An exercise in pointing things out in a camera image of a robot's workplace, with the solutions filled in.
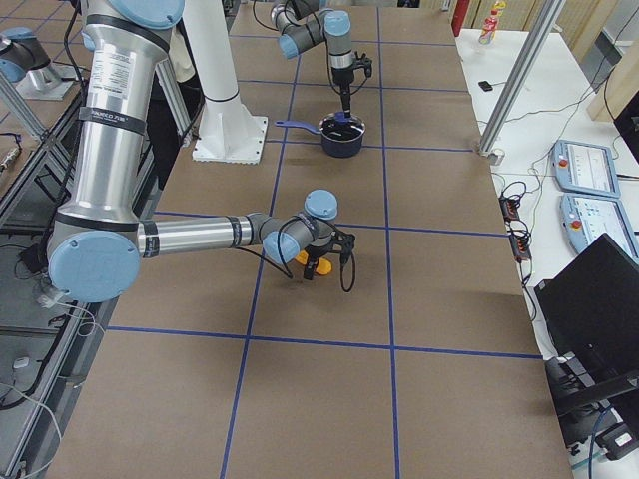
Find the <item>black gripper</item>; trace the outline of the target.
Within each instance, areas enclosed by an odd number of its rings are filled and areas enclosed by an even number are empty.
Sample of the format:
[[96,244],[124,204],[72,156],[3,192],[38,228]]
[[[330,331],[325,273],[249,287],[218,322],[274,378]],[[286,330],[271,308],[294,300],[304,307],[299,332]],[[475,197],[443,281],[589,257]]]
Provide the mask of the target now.
[[354,81],[354,72],[351,67],[332,68],[332,81],[336,85],[340,94],[341,116],[342,118],[351,118],[350,112],[350,85]]
[[355,235],[346,233],[340,229],[333,228],[319,245],[311,244],[305,248],[310,255],[307,258],[304,268],[304,279],[313,280],[320,262],[331,263],[331,254],[339,254],[339,263],[348,264],[355,245]]

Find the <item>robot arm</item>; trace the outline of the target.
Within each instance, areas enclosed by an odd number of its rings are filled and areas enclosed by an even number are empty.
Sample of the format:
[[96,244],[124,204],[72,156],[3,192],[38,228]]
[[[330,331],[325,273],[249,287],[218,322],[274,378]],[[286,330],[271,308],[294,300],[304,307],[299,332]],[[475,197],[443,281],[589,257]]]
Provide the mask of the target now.
[[287,59],[324,44],[329,84],[339,95],[342,121],[350,119],[351,97],[372,76],[372,61],[353,48],[348,13],[325,1],[275,1],[271,21]]
[[332,252],[352,259],[354,238],[334,224],[334,194],[315,190],[303,209],[280,220],[263,213],[213,219],[142,221],[133,211],[136,174],[147,130],[153,77],[169,58],[173,29],[183,24],[205,94],[197,157],[255,164],[268,121],[239,96],[228,27],[218,1],[85,1],[84,34],[94,46],[79,154],[70,200],[49,239],[52,284],[82,302],[125,292],[145,257],[260,245],[286,265],[301,253],[307,274]]

